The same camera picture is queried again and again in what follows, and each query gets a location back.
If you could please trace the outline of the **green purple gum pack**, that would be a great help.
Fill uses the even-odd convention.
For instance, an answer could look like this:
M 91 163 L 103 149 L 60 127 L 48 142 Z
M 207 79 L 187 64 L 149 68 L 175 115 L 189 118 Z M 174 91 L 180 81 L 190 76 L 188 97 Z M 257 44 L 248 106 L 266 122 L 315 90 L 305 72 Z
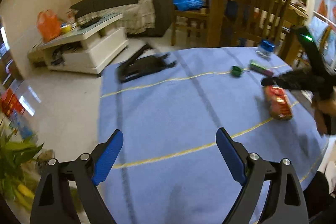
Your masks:
M 262 74 L 266 77 L 273 77 L 273 75 L 274 75 L 273 71 L 270 68 L 267 68 L 267 67 L 257 63 L 254 60 L 251 60 L 249 62 L 249 68 L 250 68 L 250 70 L 252 70 L 254 72 L 257 72 L 257 73 L 260 73 L 260 74 Z

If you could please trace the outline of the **red snack wrapper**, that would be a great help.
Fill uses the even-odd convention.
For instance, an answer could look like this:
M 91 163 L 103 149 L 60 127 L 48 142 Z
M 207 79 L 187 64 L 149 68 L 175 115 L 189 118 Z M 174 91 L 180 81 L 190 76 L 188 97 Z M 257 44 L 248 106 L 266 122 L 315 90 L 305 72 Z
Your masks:
M 264 95 L 272 118 L 285 121 L 292 119 L 291 104 L 283 88 L 266 86 L 264 87 Z

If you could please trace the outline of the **black wifi router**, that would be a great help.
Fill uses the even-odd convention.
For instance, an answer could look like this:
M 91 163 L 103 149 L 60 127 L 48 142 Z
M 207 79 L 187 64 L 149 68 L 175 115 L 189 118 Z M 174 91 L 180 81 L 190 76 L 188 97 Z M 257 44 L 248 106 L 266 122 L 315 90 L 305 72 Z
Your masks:
M 90 20 L 88 20 L 84 23 L 80 23 L 79 27 L 82 28 L 82 29 L 88 28 L 88 27 L 100 22 L 100 20 L 101 20 L 101 16 L 96 16 L 95 18 L 92 18 L 92 19 L 90 19 Z

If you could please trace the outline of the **blue checked tablecloth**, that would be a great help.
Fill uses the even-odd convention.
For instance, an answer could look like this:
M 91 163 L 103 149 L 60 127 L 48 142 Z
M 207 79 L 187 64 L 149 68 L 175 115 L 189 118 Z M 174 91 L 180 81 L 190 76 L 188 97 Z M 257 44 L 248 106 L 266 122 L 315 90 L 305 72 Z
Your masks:
M 128 83 L 116 65 L 103 73 L 99 142 L 119 129 L 123 147 L 104 182 L 105 203 L 118 223 L 221 223 L 240 184 L 215 143 L 223 127 L 232 139 L 263 159 L 288 158 L 308 186 L 328 146 L 309 112 L 289 95 L 293 118 L 273 119 L 256 61 L 280 74 L 290 69 L 278 56 L 254 48 L 175 51 L 173 68 Z M 241 77 L 231 67 L 243 69 Z

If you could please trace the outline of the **far wooden chair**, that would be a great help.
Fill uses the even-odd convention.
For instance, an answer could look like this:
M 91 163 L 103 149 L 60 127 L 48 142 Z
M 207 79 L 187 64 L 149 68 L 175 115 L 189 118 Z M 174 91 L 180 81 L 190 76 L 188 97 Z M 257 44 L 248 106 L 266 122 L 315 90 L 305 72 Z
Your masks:
M 171 45 L 176 44 L 177 28 L 184 28 L 189 37 L 194 31 L 197 37 L 207 30 L 209 5 L 203 0 L 172 0 L 173 20 Z

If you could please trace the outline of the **black phone stand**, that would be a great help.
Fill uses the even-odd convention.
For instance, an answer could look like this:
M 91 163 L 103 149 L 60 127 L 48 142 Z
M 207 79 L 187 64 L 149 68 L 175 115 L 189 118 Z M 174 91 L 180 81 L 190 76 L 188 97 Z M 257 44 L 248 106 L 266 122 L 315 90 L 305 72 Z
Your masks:
M 155 55 L 142 57 L 142 55 L 149 50 L 156 49 L 149 43 L 145 42 L 145 44 L 136 53 L 117 67 L 116 75 L 120 83 L 127 83 L 147 75 L 161 72 L 165 69 L 173 68 L 177 65 L 176 61 L 171 63 L 166 61 L 169 57 L 168 53 L 161 55 L 159 52 Z

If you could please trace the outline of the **white coffee table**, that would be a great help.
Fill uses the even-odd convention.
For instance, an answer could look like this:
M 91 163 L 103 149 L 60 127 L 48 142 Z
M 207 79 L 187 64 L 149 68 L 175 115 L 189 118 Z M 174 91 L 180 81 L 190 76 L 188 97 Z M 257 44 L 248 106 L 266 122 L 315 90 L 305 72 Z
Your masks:
M 77 27 L 48 43 L 40 43 L 38 50 L 47 68 L 100 75 L 129 45 L 125 28 L 117 26 L 122 18 L 122 13 L 112 13 L 87 28 Z

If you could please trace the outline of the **wooden dining table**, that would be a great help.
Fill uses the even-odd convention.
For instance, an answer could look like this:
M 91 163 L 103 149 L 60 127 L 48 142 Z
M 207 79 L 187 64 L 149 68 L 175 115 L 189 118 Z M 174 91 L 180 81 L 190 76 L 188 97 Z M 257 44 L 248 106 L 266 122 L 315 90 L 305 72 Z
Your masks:
M 206 46 L 237 46 L 240 38 L 254 42 L 269 39 L 280 53 L 289 31 L 308 15 L 288 0 L 210 0 Z

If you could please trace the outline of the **dark grey sofa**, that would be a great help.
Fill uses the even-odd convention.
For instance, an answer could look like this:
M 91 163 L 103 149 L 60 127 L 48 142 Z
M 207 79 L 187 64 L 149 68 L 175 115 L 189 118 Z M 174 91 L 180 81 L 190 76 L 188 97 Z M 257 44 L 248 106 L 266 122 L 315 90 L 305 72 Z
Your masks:
M 82 0 L 71 6 L 76 19 L 122 13 L 116 25 L 130 36 L 162 37 L 171 26 L 172 0 Z

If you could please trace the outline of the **green bottle cap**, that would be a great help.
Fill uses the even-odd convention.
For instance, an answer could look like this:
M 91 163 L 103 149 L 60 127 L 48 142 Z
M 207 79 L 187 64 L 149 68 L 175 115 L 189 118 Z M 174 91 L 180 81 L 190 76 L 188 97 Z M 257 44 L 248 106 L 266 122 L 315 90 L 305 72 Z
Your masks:
M 239 66 L 232 66 L 231 67 L 231 75 L 233 77 L 236 77 L 236 78 L 239 78 L 242 76 L 242 73 L 243 73 L 243 69 Z

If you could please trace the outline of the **beige lace sofa cover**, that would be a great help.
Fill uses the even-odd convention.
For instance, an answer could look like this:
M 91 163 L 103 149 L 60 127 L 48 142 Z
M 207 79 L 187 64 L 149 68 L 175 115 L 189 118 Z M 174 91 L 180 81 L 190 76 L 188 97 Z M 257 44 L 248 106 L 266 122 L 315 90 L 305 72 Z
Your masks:
M 137 0 L 137 3 L 99 11 L 101 16 L 122 13 L 116 25 L 131 36 L 163 37 L 171 25 L 171 0 Z

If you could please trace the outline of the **near wooden dining chair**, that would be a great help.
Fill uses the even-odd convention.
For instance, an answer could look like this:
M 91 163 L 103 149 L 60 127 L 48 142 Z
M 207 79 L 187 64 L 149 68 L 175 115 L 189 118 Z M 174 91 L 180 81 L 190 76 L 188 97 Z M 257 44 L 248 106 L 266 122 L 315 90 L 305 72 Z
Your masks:
M 238 0 L 231 45 L 238 45 L 239 39 L 250 40 L 254 46 L 264 39 L 278 45 L 290 2 L 291 0 Z

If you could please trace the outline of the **blue lidded glass jar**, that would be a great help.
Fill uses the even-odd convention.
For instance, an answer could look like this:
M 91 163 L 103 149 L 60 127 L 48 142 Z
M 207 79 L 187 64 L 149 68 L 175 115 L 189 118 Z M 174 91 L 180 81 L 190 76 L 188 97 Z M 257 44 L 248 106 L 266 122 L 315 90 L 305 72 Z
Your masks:
M 259 43 L 256 53 L 260 55 L 262 58 L 270 59 L 275 48 L 276 46 L 272 42 L 264 39 Z

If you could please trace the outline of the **yellow small cup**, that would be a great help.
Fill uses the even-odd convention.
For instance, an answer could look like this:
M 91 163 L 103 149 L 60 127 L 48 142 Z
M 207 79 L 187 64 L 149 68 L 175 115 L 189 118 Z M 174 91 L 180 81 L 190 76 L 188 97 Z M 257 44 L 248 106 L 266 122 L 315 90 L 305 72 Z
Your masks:
M 62 23 L 60 26 L 60 31 L 62 34 L 66 34 L 72 30 L 72 27 L 70 24 Z

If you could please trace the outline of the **green potted plant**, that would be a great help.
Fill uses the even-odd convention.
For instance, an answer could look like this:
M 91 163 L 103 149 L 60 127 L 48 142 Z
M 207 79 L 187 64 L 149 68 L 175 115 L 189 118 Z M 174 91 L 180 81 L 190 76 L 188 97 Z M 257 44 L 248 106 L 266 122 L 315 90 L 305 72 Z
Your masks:
M 18 130 L 10 126 L 7 117 L 1 119 L 1 195 L 6 201 L 17 203 L 30 212 L 37 184 L 24 170 L 25 164 L 33 164 L 42 145 L 18 136 Z

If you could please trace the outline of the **orange plastic bag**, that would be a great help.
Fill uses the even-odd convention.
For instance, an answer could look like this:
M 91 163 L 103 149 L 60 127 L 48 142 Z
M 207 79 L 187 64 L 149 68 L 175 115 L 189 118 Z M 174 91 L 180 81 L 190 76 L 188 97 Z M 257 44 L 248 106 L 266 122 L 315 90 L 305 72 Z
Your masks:
M 52 10 L 41 11 L 37 18 L 37 28 L 45 43 L 57 38 L 61 34 L 61 24 Z

